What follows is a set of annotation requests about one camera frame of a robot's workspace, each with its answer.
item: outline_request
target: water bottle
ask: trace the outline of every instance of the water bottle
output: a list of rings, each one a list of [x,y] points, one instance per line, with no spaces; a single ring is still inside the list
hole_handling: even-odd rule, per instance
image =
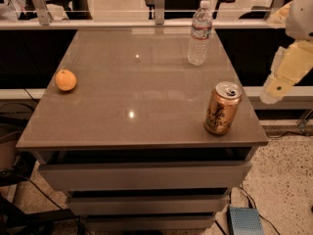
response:
[[[191,36],[188,47],[188,62],[201,66],[206,58],[209,35],[212,29],[210,3],[202,0],[193,16]]]

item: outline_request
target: glass partition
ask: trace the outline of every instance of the glass partition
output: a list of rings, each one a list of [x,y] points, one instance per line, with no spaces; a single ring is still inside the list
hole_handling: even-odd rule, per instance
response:
[[[201,0],[0,0],[0,26],[189,24]],[[263,20],[287,0],[210,0],[217,21]]]

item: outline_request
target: white bottle cap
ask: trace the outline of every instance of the white bottle cap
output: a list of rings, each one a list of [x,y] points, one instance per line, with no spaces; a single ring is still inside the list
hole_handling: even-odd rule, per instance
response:
[[[209,3],[209,1],[207,1],[207,0],[202,0],[201,2],[200,2],[200,7],[201,8],[209,8],[209,6],[210,6],[210,3]]]

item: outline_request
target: bottle label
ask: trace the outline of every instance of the bottle label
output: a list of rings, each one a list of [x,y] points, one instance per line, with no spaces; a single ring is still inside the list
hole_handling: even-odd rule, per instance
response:
[[[192,24],[191,35],[197,40],[206,40],[211,34],[211,25],[206,27],[196,27]]]

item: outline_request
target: drawer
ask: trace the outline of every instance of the drawer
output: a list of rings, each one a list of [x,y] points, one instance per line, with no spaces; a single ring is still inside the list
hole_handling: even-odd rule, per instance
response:
[[[137,216],[117,218],[88,218],[84,221],[90,231],[140,231],[140,230],[196,230],[212,226],[212,215],[192,216]]]
[[[38,169],[66,192],[218,188],[240,185],[251,163],[47,164]]]
[[[67,205],[76,215],[220,212],[227,196],[140,196],[120,198],[70,198]]]

